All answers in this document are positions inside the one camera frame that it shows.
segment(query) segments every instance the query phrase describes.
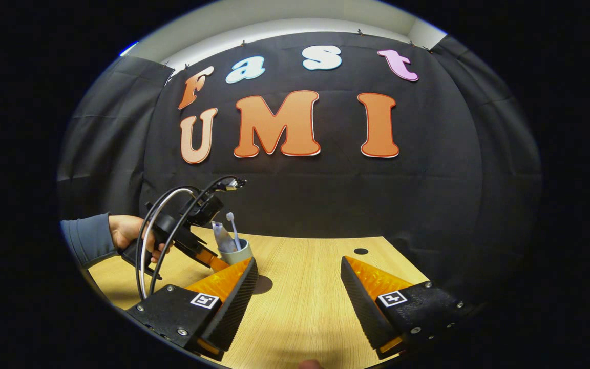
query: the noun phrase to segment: orange letter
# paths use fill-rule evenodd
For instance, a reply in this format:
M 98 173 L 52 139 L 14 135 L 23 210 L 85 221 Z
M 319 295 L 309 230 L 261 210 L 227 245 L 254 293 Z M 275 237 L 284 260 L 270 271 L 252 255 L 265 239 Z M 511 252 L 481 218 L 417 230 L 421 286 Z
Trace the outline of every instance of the orange letter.
M 393 142 L 391 108 L 395 107 L 392 97 L 378 93 L 362 93 L 356 98 L 366 107 L 368 134 L 361 145 L 365 156 L 396 157 L 400 148 Z
M 183 91 L 183 100 L 179 104 L 180 109 L 187 107 L 195 101 L 195 98 L 197 98 L 195 91 L 199 91 L 204 87 L 204 82 L 206 81 L 206 77 L 204 76 L 210 75 L 211 73 L 213 73 L 212 66 L 185 80 L 185 91 Z
M 318 100 L 314 91 L 293 91 L 286 96 L 276 114 L 261 96 L 249 96 L 238 100 L 241 110 L 241 134 L 236 157 L 253 157 L 258 154 L 254 133 L 267 154 L 271 155 L 286 130 L 286 142 L 280 149 L 288 156 L 313 156 L 320 152 L 320 145 L 313 136 L 313 104 Z
M 204 110 L 199 115 L 202 120 L 202 145 L 199 149 L 193 149 L 193 124 L 196 117 L 187 117 L 181 121 L 181 157 L 189 164 L 201 163 L 211 152 L 211 131 L 213 130 L 213 117 L 218 114 L 217 108 Z

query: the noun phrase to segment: wooden table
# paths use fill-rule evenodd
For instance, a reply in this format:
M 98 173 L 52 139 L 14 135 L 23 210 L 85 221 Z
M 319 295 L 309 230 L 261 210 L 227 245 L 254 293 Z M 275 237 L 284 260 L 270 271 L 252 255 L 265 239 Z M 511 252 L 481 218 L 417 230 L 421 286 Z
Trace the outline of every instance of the wooden table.
M 211 229 L 192 231 L 217 252 Z M 383 237 L 240 236 L 250 242 L 259 274 L 272 280 L 272 288 L 252 296 L 231 348 L 217 362 L 234 369 L 293 369 L 305 359 L 317 359 L 325 369 L 359 369 L 385 361 L 368 344 L 340 279 L 344 255 L 414 284 L 428 280 Z M 368 254 L 355 254 L 356 248 Z M 128 309 L 140 301 L 134 268 L 120 257 L 89 271 L 115 306 Z M 163 280 L 157 281 L 156 290 L 167 283 L 187 287 L 213 270 L 173 249 L 160 273 Z

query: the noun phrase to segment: white cable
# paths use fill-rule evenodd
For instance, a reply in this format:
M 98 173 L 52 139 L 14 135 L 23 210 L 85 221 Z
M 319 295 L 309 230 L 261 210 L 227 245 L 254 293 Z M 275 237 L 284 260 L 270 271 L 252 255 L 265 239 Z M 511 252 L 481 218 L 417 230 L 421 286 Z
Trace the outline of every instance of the white cable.
M 143 236 L 142 239 L 142 255 L 140 256 L 140 288 L 142 290 L 142 295 L 143 297 L 146 299 L 147 298 L 147 292 L 145 291 L 145 250 L 147 250 L 147 234 L 150 231 L 150 229 L 152 229 L 152 227 L 154 226 L 154 222 L 156 221 L 156 218 L 158 217 L 159 213 L 161 212 L 161 209 L 165 206 L 166 203 L 168 203 L 168 201 L 176 194 L 178 194 L 179 192 L 189 192 L 191 196 L 195 197 L 195 194 L 190 191 L 190 189 L 177 189 L 174 190 L 168 197 L 166 197 L 164 199 L 164 201 L 162 201 L 161 205 L 159 205 L 159 207 L 156 209 L 156 211 L 154 212 L 154 215 L 152 215 L 152 220 L 150 220 L 150 224 L 147 225 L 147 231 L 145 231 L 145 236 Z

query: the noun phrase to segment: gray sleeve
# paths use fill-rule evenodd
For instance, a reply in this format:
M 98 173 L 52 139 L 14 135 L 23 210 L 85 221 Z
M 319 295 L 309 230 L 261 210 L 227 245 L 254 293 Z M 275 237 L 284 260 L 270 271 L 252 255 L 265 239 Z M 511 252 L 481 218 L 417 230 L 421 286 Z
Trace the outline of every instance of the gray sleeve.
M 86 269 L 117 255 L 108 226 L 108 215 L 110 213 L 60 222 L 63 236 L 72 254 Z

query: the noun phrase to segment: person's hand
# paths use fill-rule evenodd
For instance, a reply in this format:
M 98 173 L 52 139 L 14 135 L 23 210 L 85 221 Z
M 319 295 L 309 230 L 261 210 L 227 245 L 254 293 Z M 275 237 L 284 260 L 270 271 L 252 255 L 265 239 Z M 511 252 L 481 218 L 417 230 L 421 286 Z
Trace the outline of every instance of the person's hand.
M 111 231 L 113 246 L 120 250 L 128 248 L 131 245 L 131 241 L 138 238 L 142 222 L 142 218 L 134 217 L 133 215 L 109 215 L 108 228 Z M 165 247 L 165 243 L 161 243 L 159 248 L 155 250 L 154 233 L 150 231 L 147 237 L 147 251 L 152 253 L 152 262 L 157 262 L 159 257 L 161 257 L 161 251 Z
M 320 362 L 315 359 L 310 360 L 302 360 L 300 364 L 297 366 L 297 369 L 323 369 L 320 365 Z

